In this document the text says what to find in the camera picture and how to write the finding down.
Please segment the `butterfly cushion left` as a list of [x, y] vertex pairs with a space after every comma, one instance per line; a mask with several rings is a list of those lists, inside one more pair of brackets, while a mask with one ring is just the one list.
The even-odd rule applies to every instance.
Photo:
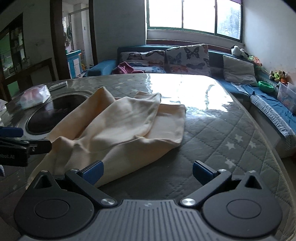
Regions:
[[121, 52], [119, 63], [126, 62], [132, 67], [159, 66], [165, 64], [165, 51]]

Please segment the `butterfly pillow lying flat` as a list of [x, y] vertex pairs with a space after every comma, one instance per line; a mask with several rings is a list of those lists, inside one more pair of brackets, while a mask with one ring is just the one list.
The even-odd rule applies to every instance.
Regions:
[[165, 69], [160, 66], [133, 66], [133, 69], [144, 73], [166, 73]]

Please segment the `small plush toys pile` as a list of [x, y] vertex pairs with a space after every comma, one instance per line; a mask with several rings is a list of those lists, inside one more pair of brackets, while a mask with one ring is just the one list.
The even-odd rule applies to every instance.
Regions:
[[284, 85], [287, 85], [288, 84], [288, 74], [284, 71], [277, 71], [277, 72], [273, 72], [272, 70], [270, 71], [269, 73], [269, 79], [270, 80], [273, 80], [277, 83], [282, 83]]

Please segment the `pink crumpled garment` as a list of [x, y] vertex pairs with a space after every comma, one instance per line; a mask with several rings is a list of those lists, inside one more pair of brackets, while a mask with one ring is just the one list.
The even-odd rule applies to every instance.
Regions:
[[126, 61], [118, 64], [111, 72], [111, 74], [137, 74], [144, 73], [142, 70], [135, 70]]

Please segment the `blue white toy cabinet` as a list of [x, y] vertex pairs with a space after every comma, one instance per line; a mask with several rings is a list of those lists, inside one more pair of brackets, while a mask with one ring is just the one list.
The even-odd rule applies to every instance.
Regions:
[[81, 50], [76, 50], [66, 54], [71, 79], [77, 78], [82, 74], [80, 55]]

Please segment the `green plastic bowl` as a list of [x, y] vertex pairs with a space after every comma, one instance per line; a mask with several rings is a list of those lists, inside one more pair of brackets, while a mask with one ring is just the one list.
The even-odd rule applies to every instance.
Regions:
[[274, 92], [274, 87], [271, 84], [264, 82], [264, 81], [259, 81], [258, 87], [262, 92], [265, 92], [265, 93], [273, 93]]

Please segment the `grey plain cushion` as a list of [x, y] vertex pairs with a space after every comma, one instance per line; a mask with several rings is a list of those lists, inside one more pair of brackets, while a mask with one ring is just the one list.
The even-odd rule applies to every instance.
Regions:
[[250, 62], [223, 55], [223, 74], [227, 82], [257, 86], [254, 65]]

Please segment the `black round induction cooktop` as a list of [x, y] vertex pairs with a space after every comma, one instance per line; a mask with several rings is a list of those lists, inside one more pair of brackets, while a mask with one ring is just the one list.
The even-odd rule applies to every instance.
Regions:
[[57, 97], [37, 109], [26, 122], [26, 132], [38, 136], [51, 132], [62, 119], [87, 99], [79, 94]]

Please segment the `grey quilted star tablecloth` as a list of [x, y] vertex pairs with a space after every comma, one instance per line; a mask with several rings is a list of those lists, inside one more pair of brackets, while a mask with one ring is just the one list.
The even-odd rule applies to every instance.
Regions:
[[[94, 206], [69, 191], [65, 173], [32, 171], [48, 154], [30, 155], [26, 167], [1, 165], [1, 240], [295, 240], [295, 192], [269, 140], [246, 108], [215, 79], [203, 75], [128, 74], [78, 78], [44, 103], [69, 94], [92, 96], [106, 88], [115, 99], [159, 93], [164, 104], [186, 108], [181, 144], [158, 160], [96, 187], [117, 206]], [[47, 87], [62, 81], [51, 82]], [[3, 115], [4, 127], [22, 128], [42, 105]], [[202, 184], [193, 163], [226, 169], [231, 181], [200, 207], [180, 200]]]

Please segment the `grey remote control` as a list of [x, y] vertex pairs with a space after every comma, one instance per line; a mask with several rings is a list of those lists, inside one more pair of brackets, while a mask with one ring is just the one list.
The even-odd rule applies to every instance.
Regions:
[[52, 92], [54, 90], [57, 90], [57, 89], [60, 89], [60, 88], [63, 88], [63, 87], [67, 87], [67, 86], [68, 86], [67, 81], [62, 81], [62, 82], [59, 82], [57, 84], [54, 84], [54, 85], [50, 86], [48, 88], [48, 90], [49, 90], [49, 92]]

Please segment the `dark wooden display cabinet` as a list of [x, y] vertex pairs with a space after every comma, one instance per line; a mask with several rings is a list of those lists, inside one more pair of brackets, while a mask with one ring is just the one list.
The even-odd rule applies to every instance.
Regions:
[[23, 34], [23, 14], [20, 14], [1, 31], [1, 87], [7, 97], [13, 97], [30, 86], [32, 78], [25, 73], [29, 65]]

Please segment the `blue corner sofa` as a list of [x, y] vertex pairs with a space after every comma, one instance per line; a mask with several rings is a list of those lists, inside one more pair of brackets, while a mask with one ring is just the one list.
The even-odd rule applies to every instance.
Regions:
[[285, 148], [295, 148], [295, 85], [284, 71], [264, 73], [259, 59], [244, 49], [233, 46], [227, 54], [210, 50], [206, 44], [119, 47], [116, 59], [103, 60], [85, 76], [127, 73], [212, 77], [242, 103], [250, 103], [264, 115]]

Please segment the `clear plastic storage box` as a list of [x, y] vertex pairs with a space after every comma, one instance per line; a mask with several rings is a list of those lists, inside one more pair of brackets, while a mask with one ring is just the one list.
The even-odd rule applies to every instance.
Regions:
[[284, 85], [278, 84], [277, 99], [293, 114], [296, 111], [296, 87], [295, 85], [288, 83]]

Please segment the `cream knit garment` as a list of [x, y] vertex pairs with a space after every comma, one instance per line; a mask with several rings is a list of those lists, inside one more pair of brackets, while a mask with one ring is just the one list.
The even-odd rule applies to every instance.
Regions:
[[62, 175], [102, 161], [99, 187], [158, 160], [178, 147], [185, 130], [186, 108], [164, 104], [159, 93], [138, 92], [115, 99], [104, 87], [79, 105], [48, 134], [51, 151], [28, 178], [42, 170]]

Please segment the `white pink tissue pack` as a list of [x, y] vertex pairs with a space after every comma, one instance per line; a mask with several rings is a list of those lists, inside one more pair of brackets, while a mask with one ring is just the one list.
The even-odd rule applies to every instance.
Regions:
[[48, 87], [41, 84], [24, 91], [19, 103], [22, 109], [29, 109], [39, 104], [44, 104], [50, 96]]

